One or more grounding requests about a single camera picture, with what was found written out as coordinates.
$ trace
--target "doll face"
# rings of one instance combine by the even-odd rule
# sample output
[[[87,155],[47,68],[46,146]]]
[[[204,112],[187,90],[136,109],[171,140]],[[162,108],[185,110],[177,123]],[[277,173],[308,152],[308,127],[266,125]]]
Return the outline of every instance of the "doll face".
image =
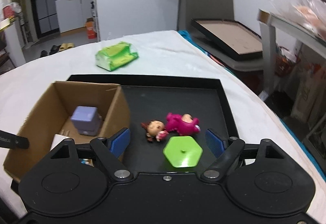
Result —
[[[189,114],[184,114],[181,120],[187,123],[192,123],[192,116]]]
[[[161,121],[154,120],[149,123],[147,132],[152,136],[156,136],[161,130],[164,129],[164,123]]]

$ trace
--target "green tissue package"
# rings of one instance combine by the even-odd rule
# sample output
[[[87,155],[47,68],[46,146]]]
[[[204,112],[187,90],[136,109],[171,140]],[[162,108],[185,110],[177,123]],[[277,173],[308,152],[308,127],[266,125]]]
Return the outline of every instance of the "green tissue package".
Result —
[[[96,65],[108,71],[114,71],[138,58],[137,52],[131,52],[131,44],[120,42],[117,45],[105,47],[95,55]]]

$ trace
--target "white tablecloth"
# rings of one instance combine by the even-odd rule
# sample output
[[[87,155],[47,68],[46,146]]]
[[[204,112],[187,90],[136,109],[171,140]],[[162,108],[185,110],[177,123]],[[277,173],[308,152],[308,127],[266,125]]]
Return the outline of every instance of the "white tablecloth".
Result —
[[[296,160],[314,179],[316,194],[308,214],[326,223],[326,183],[282,125],[278,117],[249,88],[223,69],[175,31],[152,32],[125,36],[76,47],[29,62],[0,76],[0,130],[17,133],[33,105],[56,80],[66,80],[72,74],[110,74],[95,66],[95,53],[102,47],[119,41],[132,43],[139,59],[113,74],[151,74],[191,76],[220,79],[228,98],[239,136],[247,143],[260,143],[270,138]],[[3,163],[6,149],[0,149]],[[11,178],[0,170],[0,195],[19,215],[25,208],[10,190]]]

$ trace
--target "gray floor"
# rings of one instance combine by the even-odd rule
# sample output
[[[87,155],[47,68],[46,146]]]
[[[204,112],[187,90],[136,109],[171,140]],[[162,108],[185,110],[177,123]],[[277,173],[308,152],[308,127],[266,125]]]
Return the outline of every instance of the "gray floor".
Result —
[[[97,42],[97,39],[96,38],[88,39],[86,31],[75,33],[64,37],[57,36],[48,41],[45,42],[40,41],[40,43],[34,44],[30,48],[23,50],[23,54],[26,59],[26,62],[30,62],[32,60],[38,59],[41,55],[42,50],[45,50],[49,53],[53,45],[58,46],[61,45],[62,43],[71,43],[71,42],[75,44],[75,47],[77,47],[84,44]]]

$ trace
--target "blue gripper pad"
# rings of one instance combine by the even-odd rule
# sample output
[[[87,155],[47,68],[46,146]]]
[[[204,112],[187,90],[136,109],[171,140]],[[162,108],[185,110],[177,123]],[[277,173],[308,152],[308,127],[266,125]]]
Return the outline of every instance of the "blue gripper pad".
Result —
[[[205,140],[215,158],[218,158],[225,151],[223,140],[209,129],[206,130]]]
[[[126,147],[130,143],[130,130],[124,128],[120,130],[118,133],[114,134],[111,138],[109,138],[111,145],[110,152],[112,152],[115,157],[119,157],[126,149]]]

